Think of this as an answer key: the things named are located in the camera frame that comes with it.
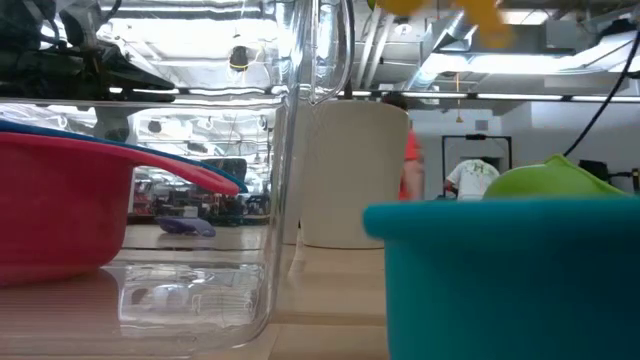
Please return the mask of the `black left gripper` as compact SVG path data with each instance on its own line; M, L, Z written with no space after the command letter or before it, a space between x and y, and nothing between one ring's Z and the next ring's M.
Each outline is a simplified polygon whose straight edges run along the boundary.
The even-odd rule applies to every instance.
M100 2L1 2L1 94L32 98L174 102L175 96L118 87L173 90L175 85L132 64L115 44L99 47L106 22Z

